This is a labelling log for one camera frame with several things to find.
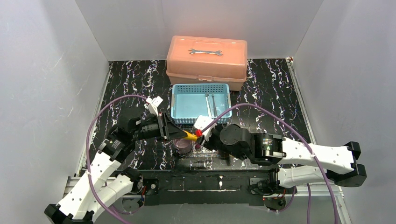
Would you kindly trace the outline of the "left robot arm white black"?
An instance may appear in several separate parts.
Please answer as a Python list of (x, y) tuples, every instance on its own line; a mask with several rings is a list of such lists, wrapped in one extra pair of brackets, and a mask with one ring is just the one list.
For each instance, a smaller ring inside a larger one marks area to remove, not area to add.
[(168, 141), (187, 137), (166, 113), (149, 114), (143, 118), (143, 108), (134, 108), (119, 117), (108, 132), (88, 170), (72, 190), (57, 204), (49, 204), (44, 213), (53, 224), (92, 224), (105, 210), (128, 193), (144, 190), (142, 174), (133, 168), (120, 172), (105, 185), (135, 150), (136, 141), (156, 138)]

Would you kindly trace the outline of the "yellow toothpaste tube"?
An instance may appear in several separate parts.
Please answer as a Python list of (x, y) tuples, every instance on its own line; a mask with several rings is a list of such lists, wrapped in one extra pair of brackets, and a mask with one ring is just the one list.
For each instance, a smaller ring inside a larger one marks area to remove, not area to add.
[(196, 136), (195, 134), (192, 134), (188, 131), (184, 131), (184, 132), (186, 133), (186, 137), (183, 137), (183, 139), (194, 141), (194, 142), (196, 142), (198, 140), (198, 136)]

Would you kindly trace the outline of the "clear plastic tray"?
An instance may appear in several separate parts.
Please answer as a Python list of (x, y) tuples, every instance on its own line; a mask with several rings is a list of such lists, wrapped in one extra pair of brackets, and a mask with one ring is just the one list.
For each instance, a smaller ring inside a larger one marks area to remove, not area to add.
[(221, 159), (229, 158), (229, 154), (225, 152), (221, 152), (217, 150), (209, 150), (205, 147), (203, 147), (203, 150), (200, 153), (194, 152), (194, 148), (193, 148), (193, 150), (189, 153), (189, 156), (193, 158), (198, 158), (198, 157), (211, 157), (211, 158), (221, 158)]

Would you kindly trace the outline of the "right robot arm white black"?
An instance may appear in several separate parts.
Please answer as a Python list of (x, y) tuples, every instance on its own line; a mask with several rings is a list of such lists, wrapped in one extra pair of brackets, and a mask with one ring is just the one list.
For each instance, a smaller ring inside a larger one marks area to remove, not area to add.
[[(224, 152), (240, 160), (248, 159), (259, 166), (277, 165), (265, 180), (249, 185), (253, 194), (270, 196), (300, 184), (324, 182), (325, 178), (341, 187), (359, 187), (367, 178), (365, 166), (358, 164), (361, 154), (357, 142), (340, 147), (304, 144), (277, 134), (250, 133), (232, 124), (195, 124), (198, 143), (209, 149)], [(296, 168), (280, 168), (297, 164)]]

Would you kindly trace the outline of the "purple mug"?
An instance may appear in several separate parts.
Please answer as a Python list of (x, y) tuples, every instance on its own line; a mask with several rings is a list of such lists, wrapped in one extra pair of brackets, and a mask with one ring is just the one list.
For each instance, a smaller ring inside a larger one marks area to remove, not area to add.
[(172, 141), (178, 154), (187, 154), (192, 150), (192, 141), (186, 139), (175, 139)]

